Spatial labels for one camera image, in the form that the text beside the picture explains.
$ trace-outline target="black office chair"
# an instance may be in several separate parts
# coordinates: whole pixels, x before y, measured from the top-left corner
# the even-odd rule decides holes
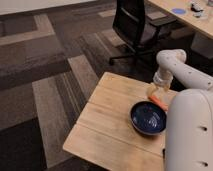
[[[173,17],[166,17],[146,23],[144,0],[117,0],[113,29],[132,53],[111,57],[109,64],[113,65],[115,59],[133,58],[136,63],[142,55],[154,56],[154,52],[149,49],[156,45],[160,38],[169,34],[165,34],[161,28],[174,21],[176,20]]]

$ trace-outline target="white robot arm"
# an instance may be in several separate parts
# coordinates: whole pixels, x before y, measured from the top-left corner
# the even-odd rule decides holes
[[[213,77],[186,64],[183,50],[158,53],[154,83],[169,86],[173,75],[187,89],[173,99],[167,117],[166,171],[213,171]]]

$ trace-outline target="gray carpet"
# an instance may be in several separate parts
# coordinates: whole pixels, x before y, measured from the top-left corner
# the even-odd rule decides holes
[[[1,170],[104,170],[63,151],[63,142],[104,72],[145,82],[154,74],[143,61],[134,70],[131,59],[108,65],[125,53],[114,11],[114,0],[100,0],[1,17]],[[185,49],[188,64],[212,74],[212,60],[190,50],[192,38],[168,37],[161,46]]]

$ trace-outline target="tabletop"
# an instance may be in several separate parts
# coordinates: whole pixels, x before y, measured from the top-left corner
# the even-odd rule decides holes
[[[149,84],[106,72],[99,81],[63,149],[108,170],[163,171],[165,131],[154,137],[138,134],[130,110],[147,101]],[[176,92],[156,95],[170,104]]]
[[[203,33],[210,39],[213,39],[213,7],[207,6],[207,0],[193,0],[200,7],[204,8],[204,16],[196,18],[190,10],[190,0],[148,0],[151,4],[166,12],[174,15],[180,21],[194,28],[196,31]],[[175,14],[172,9],[180,8],[186,11],[185,14]]]

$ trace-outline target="blue bowl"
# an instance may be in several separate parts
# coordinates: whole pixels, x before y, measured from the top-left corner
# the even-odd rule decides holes
[[[145,135],[157,135],[166,128],[166,113],[154,103],[143,101],[131,109],[134,128]]]

